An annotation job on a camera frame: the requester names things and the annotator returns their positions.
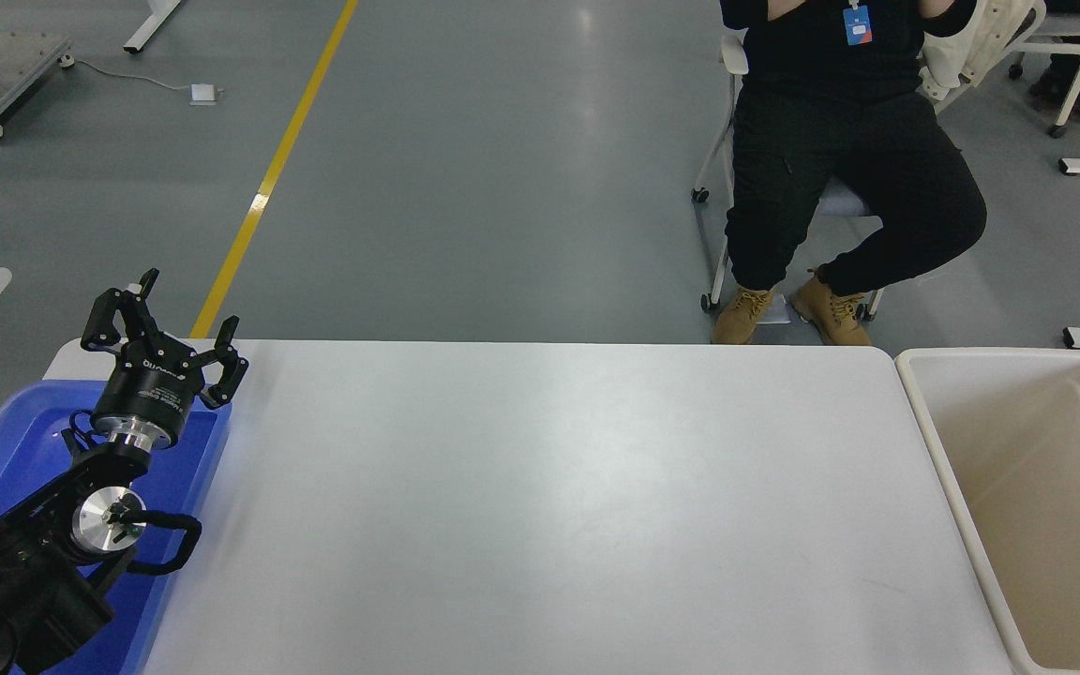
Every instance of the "brown boot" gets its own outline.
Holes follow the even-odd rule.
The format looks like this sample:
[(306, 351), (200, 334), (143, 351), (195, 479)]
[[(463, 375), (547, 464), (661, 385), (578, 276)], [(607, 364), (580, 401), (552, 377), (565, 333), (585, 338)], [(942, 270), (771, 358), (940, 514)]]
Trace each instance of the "brown boot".
[(750, 291), (741, 286), (735, 299), (719, 312), (715, 329), (711, 332), (712, 345), (747, 345), (753, 340), (757, 321), (772, 302), (772, 291)]
[(814, 324), (826, 345), (867, 347), (874, 342), (856, 321), (856, 305), (865, 294), (836, 295), (820, 281), (814, 270), (811, 280), (794, 292), (789, 303), (802, 319)]

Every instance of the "chair leg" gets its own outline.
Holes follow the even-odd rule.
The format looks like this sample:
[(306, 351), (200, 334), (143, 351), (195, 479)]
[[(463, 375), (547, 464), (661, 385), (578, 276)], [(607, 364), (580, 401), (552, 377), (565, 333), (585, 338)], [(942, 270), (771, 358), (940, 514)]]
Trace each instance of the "chair leg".
[(728, 276), (728, 235), (725, 234), (719, 246), (719, 261), (715, 265), (715, 276), (711, 280), (711, 294), (702, 296), (702, 311), (708, 312), (719, 307), (726, 276)]
[(735, 107), (735, 76), (731, 77), (728, 81), (728, 119), (724, 120), (724, 127), (719, 130), (719, 133), (715, 134), (715, 140), (712, 141), (711, 150), (707, 150), (707, 156), (702, 160), (702, 166), (699, 166), (699, 175), (693, 179), (693, 188), (690, 189), (690, 198), (696, 204), (706, 203), (707, 198), (711, 197), (711, 192), (707, 191), (707, 171), (711, 170), (711, 162), (717, 154), (719, 154), (719, 149), (724, 146), (724, 140), (728, 137), (728, 130), (732, 129), (732, 114)]
[[(1063, 46), (1070, 48), (1071, 54), (1080, 56), (1080, 44), (1063, 44)], [(1055, 124), (1057, 126), (1064, 126), (1064, 124), (1069, 121), (1069, 116), (1072, 112), (1072, 107), (1077, 103), (1077, 96), (1080, 95), (1080, 65), (1077, 66), (1077, 75), (1072, 76), (1072, 84), (1069, 85), (1069, 93), (1066, 95), (1066, 102), (1062, 106), (1062, 114), (1057, 116), (1057, 121)]]
[(707, 171), (711, 170), (711, 161), (715, 159), (716, 154), (719, 154), (719, 149), (724, 146), (724, 139), (728, 137), (728, 129), (731, 127), (732, 112), (729, 110), (728, 120), (725, 121), (724, 127), (719, 130), (719, 133), (715, 134), (715, 141), (712, 141), (711, 150), (707, 151), (707, 157), (703, 159), (702, 166), (699, 167), (698, 178), (693, 179), (690, 198), (694, 203), (702, 204), (711, 195), (711, 192), (707, 192)]
[(882, 294), (886, 292), (886, 287), (879, 287), (878, 291), (874, 291), (874, 296), (869, 299), (869, 305), (861, 310), (861, 315), (858, 319), (864, 321), (874, 321), (874, 316), (878, 315), (878, 307), (882, 303)]
[[(1036, 53), (1036, 54), (1072, 54), (1080, 57), (1080, 44), (1068, 43), (1068, 42), (1025, 42), (1020, 44), (1020, 51)], [(1066, 95), (1066, 99), (1062, 104), (1062, 111), (1057, 112), (1057, 119), (1053, 123), (1053, 126), (1049, 129), (1049, 136), (1054, 138), (1061, 138), (1064, 136), (1064, 126), (1069, 121), (1070, 112), (1072, 112), (1072, 106), (1077, 103), (1077, 95), (1080, 94), (1080, 66), (1077, 66), (1077, 73), (1072, 78), (1072, 83), (1069, 85), (1069, 93)]]

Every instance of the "blue lanyard badge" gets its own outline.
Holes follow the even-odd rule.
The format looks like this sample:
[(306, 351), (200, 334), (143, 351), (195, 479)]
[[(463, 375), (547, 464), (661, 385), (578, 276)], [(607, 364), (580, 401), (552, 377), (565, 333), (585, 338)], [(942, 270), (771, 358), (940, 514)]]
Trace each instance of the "blue lanyard badge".
[(851, 10), (843, 12), (845, 33), (849, 36), (849, 46), (869, 44), (874, 41), (874, 25), (869, 22), (869, 8), (852, 3)]

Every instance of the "gray epoxy floor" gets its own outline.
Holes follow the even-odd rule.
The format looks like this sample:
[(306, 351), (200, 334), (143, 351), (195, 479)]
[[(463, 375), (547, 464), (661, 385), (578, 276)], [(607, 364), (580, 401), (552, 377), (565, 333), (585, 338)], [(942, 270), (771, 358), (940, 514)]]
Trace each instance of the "gray epoxy floor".
[[(0, 140), (0, 403), (81, 333), (94, 296), (158, 267), (188, 334), (343, 1), (188, 0), (139, 56), (138, 0), (0, 0), (0, 30), (71, 35)], [(244, 338), (706, 342), (708, 264), (687, 198), (726, 82), (717, 4), (361, 0), (221, 316)], [(1041, 71), (1039, 57), (1028, 76)], [(1080, 127), (1002, 69), (942, 112), (990, 205), (985, 239), (886, 296), (870, 334), (909, 347), (1059, 346), (1080, 325)], [(701, 211), (714, 253), (716, 198)], [(785, 289), (875, 227), (819, 218)], [(802, 324), (757, 341), (818, 343)]]

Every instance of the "beige plastic bin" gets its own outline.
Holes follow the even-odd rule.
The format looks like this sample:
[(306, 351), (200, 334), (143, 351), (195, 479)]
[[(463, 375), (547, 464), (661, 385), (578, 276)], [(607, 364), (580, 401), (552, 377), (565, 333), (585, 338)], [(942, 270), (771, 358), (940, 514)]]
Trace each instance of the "beige plastic bin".
[(896, 364), (1015, 671), (1080, 672), (1080, 352)]

